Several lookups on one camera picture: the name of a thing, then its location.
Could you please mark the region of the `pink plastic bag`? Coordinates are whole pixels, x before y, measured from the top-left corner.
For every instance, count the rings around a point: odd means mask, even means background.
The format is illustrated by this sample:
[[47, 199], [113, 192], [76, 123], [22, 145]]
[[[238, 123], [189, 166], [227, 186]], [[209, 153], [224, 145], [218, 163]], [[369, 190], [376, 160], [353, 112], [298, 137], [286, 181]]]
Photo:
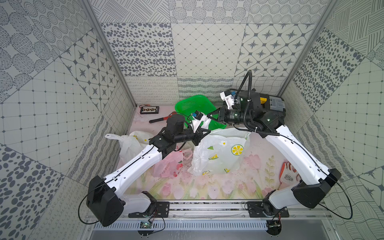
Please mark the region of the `pink plastic bag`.
[[165, 159], [152, 166], [150, 172], [155, 178], [176, 178], [192, 157], [192, 149], [172, 152]]

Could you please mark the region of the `lemon print plastic bag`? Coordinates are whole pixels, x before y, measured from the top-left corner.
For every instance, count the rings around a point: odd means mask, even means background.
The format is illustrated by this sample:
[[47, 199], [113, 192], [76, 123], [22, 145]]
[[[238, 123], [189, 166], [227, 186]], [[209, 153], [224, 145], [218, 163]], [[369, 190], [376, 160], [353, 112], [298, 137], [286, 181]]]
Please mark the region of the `lemon print plastic bag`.
[[134, 131], [129, 135], [118, 136], [115, 134], [106, 134], [105, 138], [109, 140], [117, 140], [121, 151], [119, 154], [120, 160], [126, 164], [136, 155], [138, 155], [148, 144], [153, 134]]

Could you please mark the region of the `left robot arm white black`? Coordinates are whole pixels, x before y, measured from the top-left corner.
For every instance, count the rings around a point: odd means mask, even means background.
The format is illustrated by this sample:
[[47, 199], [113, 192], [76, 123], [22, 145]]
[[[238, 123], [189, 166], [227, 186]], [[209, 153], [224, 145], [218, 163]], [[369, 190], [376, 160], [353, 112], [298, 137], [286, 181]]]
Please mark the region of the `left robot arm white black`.
[[148, 192], [124, 197], [125, 191], [144, 172], [176, 150], [177, 144], [191, 141], [198, 146], [211, 131], [211, 119], [196, 111], [189, 124], [185, 116], [175, 114], [167, 119], [167, 125], [152, 137], [149, 144], [118, 170], [101, 178], [94, 177], [83, 202], [97, 218], [98, 223], [107, 227], [126, 214], [143, 214], [152, 217], [157, 211], [157, 200]]

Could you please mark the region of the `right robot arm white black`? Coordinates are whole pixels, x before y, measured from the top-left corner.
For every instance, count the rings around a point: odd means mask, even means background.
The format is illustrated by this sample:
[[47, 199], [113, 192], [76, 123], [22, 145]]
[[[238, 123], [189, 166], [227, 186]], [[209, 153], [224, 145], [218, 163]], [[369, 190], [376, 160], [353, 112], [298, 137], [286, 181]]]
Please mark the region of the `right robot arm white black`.
[[259, 134], [277, 148], [301, 177], [295, 186], [267, 194], [263, 200], [267, 214], [298, 204], [309, 209], [318, 206], [341, 173], [322, 164], [292, 135], [285, 125], [284, 100], [254, 90], [226, 90], [220, 98], [223, 105], [208, 114], [210, 119], [221, 124], [245, 125], [245, 131]]

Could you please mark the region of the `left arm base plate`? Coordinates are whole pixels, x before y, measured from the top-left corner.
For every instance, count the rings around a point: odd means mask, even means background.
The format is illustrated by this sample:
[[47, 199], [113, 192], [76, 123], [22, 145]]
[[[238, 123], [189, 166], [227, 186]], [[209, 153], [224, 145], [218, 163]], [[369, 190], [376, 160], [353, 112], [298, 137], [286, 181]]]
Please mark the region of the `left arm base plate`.
[[159, 217], [168, 218], [170, 211], [170, 202], [156, 202], [150, 204], [149, 208], [143, 213], [131, 213], [129, 218], [149, 218]]

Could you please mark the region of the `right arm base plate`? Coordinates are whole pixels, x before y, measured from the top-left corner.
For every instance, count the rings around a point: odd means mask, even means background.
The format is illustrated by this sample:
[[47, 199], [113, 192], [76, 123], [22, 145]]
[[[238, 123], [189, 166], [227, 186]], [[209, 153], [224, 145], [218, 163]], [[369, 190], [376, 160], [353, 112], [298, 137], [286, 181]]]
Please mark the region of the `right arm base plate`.
[[288, 218], [290, 216], [287, 208], [278, 210], [272, 205], [262, 201], [246, 202], [245, 209], [249, 212], [251, 218]]

